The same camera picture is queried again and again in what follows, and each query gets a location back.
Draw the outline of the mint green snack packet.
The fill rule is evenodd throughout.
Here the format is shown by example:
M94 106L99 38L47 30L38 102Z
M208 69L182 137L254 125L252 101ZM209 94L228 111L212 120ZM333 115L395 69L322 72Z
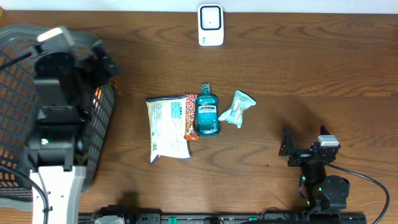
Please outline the mint green snack packet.
M244 110L254 105L256 105L256 101L254 99L242 91L236 90L234 92L231 107L218 117L218 121L227 121L228 123L235 124L238 128L241 128Z

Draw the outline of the teal mouthwash bottle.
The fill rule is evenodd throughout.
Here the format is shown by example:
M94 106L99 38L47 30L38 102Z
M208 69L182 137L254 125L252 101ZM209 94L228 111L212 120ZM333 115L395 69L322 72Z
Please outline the teal mouthwash bottle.
M199 136L216 136L221 131L218 121L218 98L211 93L209 83L202 84L197 97L197 133Z

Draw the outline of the white snack bag blue edges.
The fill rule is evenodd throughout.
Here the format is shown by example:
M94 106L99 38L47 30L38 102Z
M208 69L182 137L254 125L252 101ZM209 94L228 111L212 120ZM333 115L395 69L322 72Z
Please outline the white snack bag blue edges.
M166 96L146 100L150 126L150 162L159 157L189 159L185 139L186 97Z

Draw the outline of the orange candy bar wrapper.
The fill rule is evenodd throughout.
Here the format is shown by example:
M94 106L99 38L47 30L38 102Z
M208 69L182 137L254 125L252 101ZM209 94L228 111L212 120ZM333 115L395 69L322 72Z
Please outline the orange candy bar wrapper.
M184 93L186 97L186 110L185 110L185 135L184 138L187 141L198 141L200 137L195 128L195 115L196 115L196 102L197 102L197 94L192 93Z

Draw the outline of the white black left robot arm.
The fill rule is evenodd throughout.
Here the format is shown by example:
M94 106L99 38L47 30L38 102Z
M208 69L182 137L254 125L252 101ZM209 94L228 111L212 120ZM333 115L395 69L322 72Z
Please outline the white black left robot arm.
M103 45L81 57L74 49L35 65L39 95L26 140L33 223L77 223L80 195L93 182L114 108L109 84L118 68Z

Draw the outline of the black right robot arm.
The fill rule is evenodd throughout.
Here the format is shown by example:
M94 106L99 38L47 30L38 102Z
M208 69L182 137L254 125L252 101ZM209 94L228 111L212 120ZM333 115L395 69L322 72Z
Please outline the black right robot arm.
M325 169L336 159L340 147L337 138L321 126L317 141L309 148L297 149L289 129L284 128L279 156L289 158L289 167L300 167L300 194L316 212L338 213L347 207L349 181L337 175L327 175Z

